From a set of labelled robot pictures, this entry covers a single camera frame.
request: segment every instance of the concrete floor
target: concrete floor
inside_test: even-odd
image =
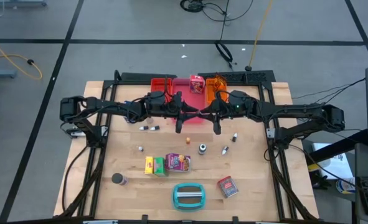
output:
[[[212,1],[220,6],[225,0]],[[231,1],[232,17],[250,1]],[[352,0],[368,36],[368,0]],[[6,9],[0,18],[0,39],[58,39],[61,44],[0,44],[9,54],[35,60],[41,81],[19,73],[0,79],[0,213],[26,148],[45,90],[58,59],[78,0],[53,0],[47,7]],[[255,0],[249,13],[225,28],[224,39],[253,40],[268,5]],[[59,101],[81,95],[90,80],[111,79],[113,71],[172,73],[226,72],[227,64],[212,44],[145,44],[146,40],[214,40],[222,24],[203,13],[189,13],[179,0],[84,0],[72,39],[145,40],[137,44],[70,44],[50,97],[42,125],[9,221],[50,218],[62,180],[70,139],[59,129]],[[261,40],[362,41],[344,0],[276,0]],[[228,45],[237,65],[247,65],[252,45]],[[27,68],[24,61],[16,60]],[[326,90],[364,77],[368,52],[364,46],[259,45],[254,70],[274,70],[278,82],[288,82],[292,96]],[[0,59],[0,68],[12,66]],[[36,71],[27,68],[31,74]],[[295,100],[311,103],[320,96]],[[365,86],[360,83],[332,100],[346,114],[349,129],[366,128]],[[343,131],[343,136],[353,134]],[[317,133],[312,141],[334,142],[340,137]],[[351,222],[351,204],[316,193],[321,218]]]

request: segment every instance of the wooden tabletop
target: wooden tabletop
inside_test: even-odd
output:
[[[100,97],[102,84],[87,82],[84,96]],[[228,91],[232,90],[259,98],[257,87],[229,86]],[[119,85],[116,101],[132,100],[149,91],[148,85]],[[273,94],[277,105],[292,104],[287,83],[273,83]],[[95,117],[89,120],[94,123]],[[222,134],[215,135],[212,123],[205,120],[202,124],[184,123],[182,133],[176,134],[172,120],[153,119],[152,125],[159,125],[159,131],[140,131],[138,128],[146,122],[128,124],[121,116],[112,117],[95,218],[140,220],[147,214],[150,220],[223,221],[238,216],[240,221],[278,221],[270,165],[263,158],[267,142],[262,123],[246,118],[226,119],[221,122]],[[280,119],[279,122],[282,127],[297,124],[295,119]],[[234,133],[238,133],[236,142],[230,140]],[[186,144],[186,137],[191,139],[190,145]],[[207,145],[203,156],[197,153],[200,144]],[[301,147],[298,140],[292,144]],[[85,138],[72,140],[66,167],[84,146]],[[138,151],[138,146],[143,146],[144,151]],[[229,146],[229,152],[223,156],[224,146]],[[88,152],[77,159],[69,173],[67,205],[82,188]],[[192,170],[189,173],[170,172],[168,177],[144,174],[146,156],[164,157],[170,152],[191,156]],[[286,158],[293,191],[309,212],[318,217],[304,154],[290,147],[286,150]],[[117,172],[128,178],[128,185],[120,186],[111,181]],[[224,198],[217,182],[228,175],[237,184],[239,193]],[[184,182],[197,182],[204,186],[207,200],[203,210],[179,212],[173,208],[172,189]],[[285,216],[290,217],[286,194],[283,189],[281,191]],[[92,190],[87,195],[85,214],[89,212],[91,197]],[[62,185],[55,207],[56,215],[62,213],[61,198]]]

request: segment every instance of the red and white box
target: red and white box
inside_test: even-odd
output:
[[[205,86],[203,77],[198,75],[190,75],[189,77],[189,91],[191,93],[202,94]]]

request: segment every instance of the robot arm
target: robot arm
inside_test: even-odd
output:
[[[166,101],[165,92],[148,93],[130,103],[99,100],[95,97],[74,96],[60,102],[60,119],[72,123],[83,131],[89,143],[99,142],[101,131],[97,130],[87,118],[95,113],[125,116],[132,123],[144,121],[147,117],[174,118],[177,120],[176,132],[181,133],[182,124],[188,119],[199,117],[213,122],[214,133],[221,134],[220,120],[248,118],[255,122],[268,123],[273,118],[305,118],[307,122],[291,128],[267,129],[267,137],[279,148],[287,149],[294,138],[306,138],[317,131],[338,132],[345,128],[344,112],[337,107],[325,104],[274,105],[261,102],[242,91],[229,94],[229,103],[216,93],[210,106],[198,110],[182,101],[182,94],[172,95]]]

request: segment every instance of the orange container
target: orange container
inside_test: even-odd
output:
[[[151,80],[151,91],[162,91],[164,92],[164,84],[166,82],[165,78],[152,78]],[[172,95],[172,80],[167,79],[167,92]],[[167,102],[170,102],[171,97],[166,94]]]
[[[217,90],[214,87],[214,83],[215,83],[215,78],[208,78],[206,80],[206,100],[207,100],[207,105],[210,105],[211,102],[215,99],[215,92]],[[221,86],[218,90],[225,90],[225,91],[227,91],[227,86]],[[227,101],[228,94],[226,94],[226,93],[220,93],[220,94],[221,94],[221,99],[223,99],[224,101]]]

